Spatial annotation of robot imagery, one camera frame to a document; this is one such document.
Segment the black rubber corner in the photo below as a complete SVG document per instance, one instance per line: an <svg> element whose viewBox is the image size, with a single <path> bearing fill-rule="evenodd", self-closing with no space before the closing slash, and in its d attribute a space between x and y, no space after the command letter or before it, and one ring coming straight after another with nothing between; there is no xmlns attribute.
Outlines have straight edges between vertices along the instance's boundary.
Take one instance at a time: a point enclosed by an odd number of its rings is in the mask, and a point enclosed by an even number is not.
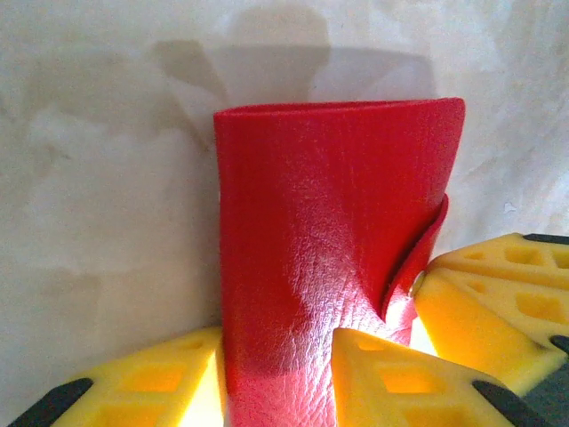
<svg viewBox="0 0 569 427"><path fill-rule="evenodd" d="M472 386L515 427L553 427L513 391L481 380L473 381Z"/></svg>
<svg viewBox="0 0 569 427"><path fill-rule="evenodd" d="M560 350L563 350L565 353L569 354L569 336L553 335L549 338L549 341Z"/></svg>
<svg viewBox="0 0 569 427"><path fill-rule="evenodd" d="M527 234L525 240L542 243L557 243L558 245L569 245L569 236L552 236L550 234Z"/></svg>
<svg viewBox="0 0 569 427"><path fill-rule="evenodd" d="M92 385L92 379L80 378L55 387L8 427L49 427L72 407Z"/></svg>

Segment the yellow foam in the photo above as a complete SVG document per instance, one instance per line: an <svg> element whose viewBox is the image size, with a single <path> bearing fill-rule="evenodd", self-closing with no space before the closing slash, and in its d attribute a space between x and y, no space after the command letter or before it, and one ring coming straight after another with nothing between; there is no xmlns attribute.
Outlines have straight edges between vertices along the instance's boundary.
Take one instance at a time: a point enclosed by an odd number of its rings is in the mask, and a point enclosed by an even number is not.
<svg viewBox="0 0 569 427"><path fill-rule="evenodd" d="M524 394L560 368L566 356L545 346L547 334L535 329L534 340L527 332L539 319L527 322L512 307L516 295L510 281L439 268L425 277L415 307L439 357L485 372Z"/></svg>
<svg viewBox="0 0 569 427"><path fill-rule="evenodd" d="M508 234L437 257L428 270L445 267L569 290L569 246Z"/></svg>
<svg viewBox="0 0 569 427"><path fill-rule="evenodd" d="M511 427L471 385L490 376L368 334L334 331L332 371L339 427Z"/></svg>
<svg viewBox="0 0 569 427"><path fill-rule="evenodd" d="M222 426L220 328L208 328L83 372L93 386L54 427Z"/></svg>

